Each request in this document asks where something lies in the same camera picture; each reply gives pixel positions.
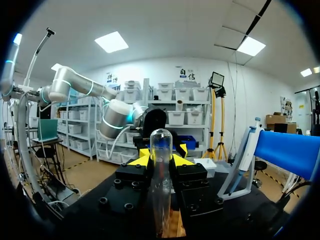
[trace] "ceiling light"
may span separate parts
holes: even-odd
[[[20,42],[21,42],[21,39],[22,39],[22,34],[21,33],[17,33],[15,35],[15,37],[14,37],[13,42],[19,46]]]
[[[241,43],[238,51],[250,56],[257,55],[262,49],[265,48],[265,44],[247,36],[246,39]]]
[[[102,47],[103,50],[105,50],[108,54],[129,48],[128,44],[117,31],[99,37],[94,41],[99,44],[99,46]]]
[[[314,67],[313,71],[314,71],[315,74],[320,73],[320,66]]]
[[[56,63],[55,65],[53,65],[51,67],[51,69],[54,70],[54,71],[58,71],[58,69],[61,68],[61,67],[62,67],[62,65],[60,65],[59,63]]]
[[[306,76],[309,76],[312,74],[312,71],[310,68],[307,68],[306,70],[303,70],[302,72],[300,72],[301,75],[305,78]]]

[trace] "cardboard box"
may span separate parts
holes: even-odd
[[[266,115],[265,116],[265,123],[268,124],[285,124],[286,123],[286,116],[279,116],[279,115]]]
[[[296,123],[288,123],[288,127],[286,128],[287,134],[296,134],[297,133],[297,124]]]

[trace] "blue object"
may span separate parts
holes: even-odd
[[[261,131],[254,155],[312,180],[320,162],[320,137]]]

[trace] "ceiling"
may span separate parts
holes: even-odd
[[[59,63],[77,72],[128,61],[195,57],[229,61],[271,74],[297,86],[317,66],[303,32],[272,0],[249,36],[266,44],[255,57],[237,49],[266,0],[47,0],[22,30],[16,71],[26,74],[31,58],[50,27],[32,76],[51,81]],[[118,31],[129,48],[106,53],[94,39]]]

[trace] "laptop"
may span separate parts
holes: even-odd
[[[33,141],[38,143],[44,143],[58,139],[58,119],[39,119],[39,121],[41,122],[39,122],[38,124],[38,137],[32,139]]]

